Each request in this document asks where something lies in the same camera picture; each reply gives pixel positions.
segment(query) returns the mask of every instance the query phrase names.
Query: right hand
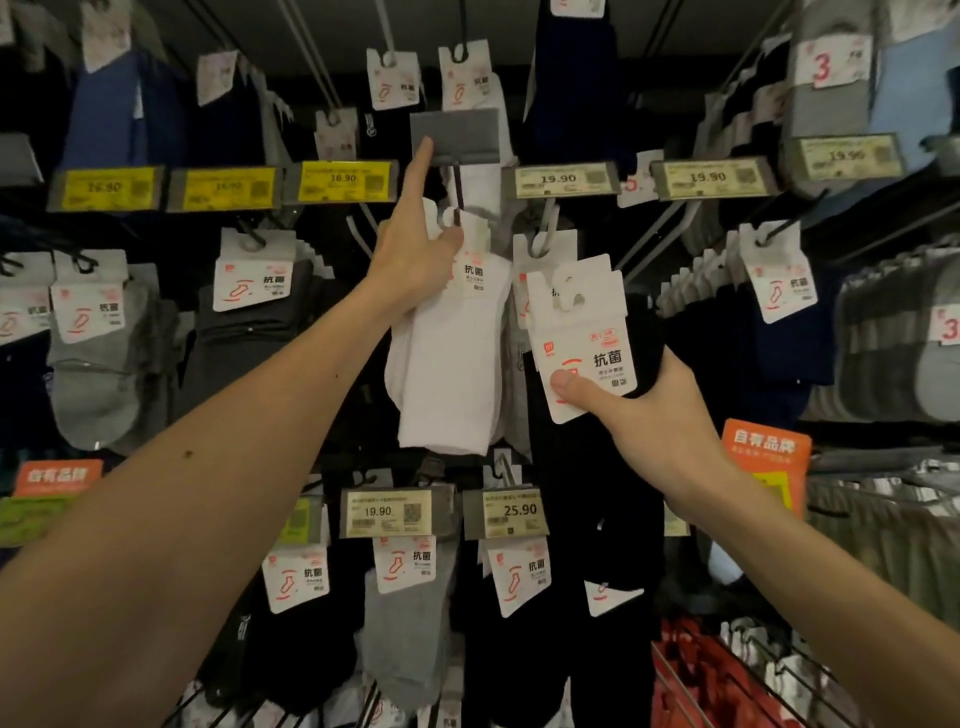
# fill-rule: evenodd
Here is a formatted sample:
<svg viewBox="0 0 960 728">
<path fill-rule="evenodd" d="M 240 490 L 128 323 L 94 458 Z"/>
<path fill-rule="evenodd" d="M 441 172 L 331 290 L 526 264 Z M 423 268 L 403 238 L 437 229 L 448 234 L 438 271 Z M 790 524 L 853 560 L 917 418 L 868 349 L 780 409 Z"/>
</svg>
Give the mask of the right hand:
<svg viewBox="0 0 960 728">
<path fill-rule="evenodd" d="M 693 372 L 669 349 L 663 350 L 657 384 L 635 400 L 565 370 L 554 372 L 550 384 L 564 400 L 600 419 L 627 464 L 681 516 L 732 465 Z"/>
</svg>

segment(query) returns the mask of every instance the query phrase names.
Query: qr code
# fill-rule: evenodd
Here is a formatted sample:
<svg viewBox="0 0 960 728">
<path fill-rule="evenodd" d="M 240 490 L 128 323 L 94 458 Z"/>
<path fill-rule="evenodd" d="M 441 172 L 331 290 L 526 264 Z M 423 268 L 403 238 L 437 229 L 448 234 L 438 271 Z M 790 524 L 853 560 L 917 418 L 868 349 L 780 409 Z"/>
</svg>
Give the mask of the qr code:
<svg viewBox="0 0 960 728">
<path fill-rule="evenodd" d="M 423 506 L 419 503 L 404 503 L 403 504 L 403 522 L 404 523 L 419 523 L 420 519 L 423 518 Z"/>
</svg>

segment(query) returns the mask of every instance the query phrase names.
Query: finger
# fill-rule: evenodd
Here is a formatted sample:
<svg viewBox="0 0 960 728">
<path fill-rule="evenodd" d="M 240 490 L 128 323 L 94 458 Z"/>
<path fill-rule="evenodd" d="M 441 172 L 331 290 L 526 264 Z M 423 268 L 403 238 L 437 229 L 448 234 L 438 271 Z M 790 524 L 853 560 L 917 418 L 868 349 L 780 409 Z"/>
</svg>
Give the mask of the finger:
<svg viewBox="0 0 960 728">
<path fill-rule="evenodd" d="M 430 171 L 430 160 L 433 158 L 433 139 L 425 136 L 420 143 L 413 161 L 407 165 L 407 173 L 403 176 L 403 193 L 400 201 L 413 200 L 418 205 L 423 199 L 423 186 L 426 184 L 426 173 Z"/>
<path fill-rule="evenodd" d="M 446 228 L 437 239 L 450 249 L 451 255 L 456 255 L 464 247 L 464 229 Z"/>
<path fill-rule="evenodd" d="M 560 369 L 550 377 L 550 386 L 567 402 L 586 409 L 600 418 L 607 427 L 615 422 L 622 410 L 624 400 L 610 392 L 604 392 L 589 379 Z"/>
</svg>

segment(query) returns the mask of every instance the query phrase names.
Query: yellow price label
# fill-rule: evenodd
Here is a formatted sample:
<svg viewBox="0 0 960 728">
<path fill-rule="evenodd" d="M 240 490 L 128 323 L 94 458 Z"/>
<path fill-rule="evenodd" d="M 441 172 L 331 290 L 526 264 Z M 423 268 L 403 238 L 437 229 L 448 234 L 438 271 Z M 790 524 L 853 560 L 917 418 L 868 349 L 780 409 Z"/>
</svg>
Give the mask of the yellow price label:
<svg viewBox="0 0 960 728">
<path fill-rule="evenodd" d="M 754 477 L 770 490 L 776 491 L 787 510 L 793 510 L 793 498 L 790 496 L 790 476 L 787 473 L 754 473 Z"/>
<path fill-rule="evenodd" d="M 186 173 L 184 212 L 270 209 L 276 169 L 191 169 Z"/>
<path fill-rule="evenodd" d="M 306 161 L 302 203 L 383 203 L 390 200 L 389 161 Z"/>
<path fill-rule="evenodd" d="M 488 539 L 550 534 L 539 488 L 484 491 L 483 520 Z"/>
<path fill-rule="evenodd" d="M 43 538 L 74 497 L 7 497 L 0 499 L 0 547 L 15 548 Z"/>
<path fill-rule="evenodd" d="M 758 158 L 665 161 L 651 164 L 660 196 L 667 200 L 767 197 L 772 193 Z"/>
<path fill-rule="evenodd" d="M 904 174 L 893 134 L 800 139 L 800 151 L 812 182 L 882 180 Z"/>
<path fill-rule="evenodd" d="M 610 179 L 603 162 L 568 164 L 551 167 L 518 167 L 516 196 L 518 199 L 538 197 L 577 197 L 582 195 L 615 195 L 620 191 Z"/>
<path fill-rule="evenodd" d="M 429 536 L 433 530 L 433 494 L 412 491 L 350 491 L 347 538 Z"/>
<path fill-rule="evenodd" d="M 153 167 L 71 169 L 63 190 L 65 212 L 134 212 L 152 209 Z"/>
</svg>

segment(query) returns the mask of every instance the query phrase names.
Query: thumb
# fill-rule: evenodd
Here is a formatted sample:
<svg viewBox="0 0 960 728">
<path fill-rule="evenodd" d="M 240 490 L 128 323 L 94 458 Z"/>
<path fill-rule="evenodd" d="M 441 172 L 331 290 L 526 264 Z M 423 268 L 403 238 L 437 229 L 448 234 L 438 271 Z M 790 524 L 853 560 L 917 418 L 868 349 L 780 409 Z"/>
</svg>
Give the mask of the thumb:
<svg viewBox="0 0 960 728">
<path fill-rule="evenodd" d="M 553 373 L 550 386 L 570 404 L 596 415 L 608 428 L 623 406 L 623 399 L 617 395 L 604 392 L 589 379 L 565 369 Z"/>
<path fill-rule="evenodd" d="M 437 239 L 450 249 L 451 255 L 456 255 L 464 246 L 464 229 L 456 227 L 447 228 Z"/>
</svg>

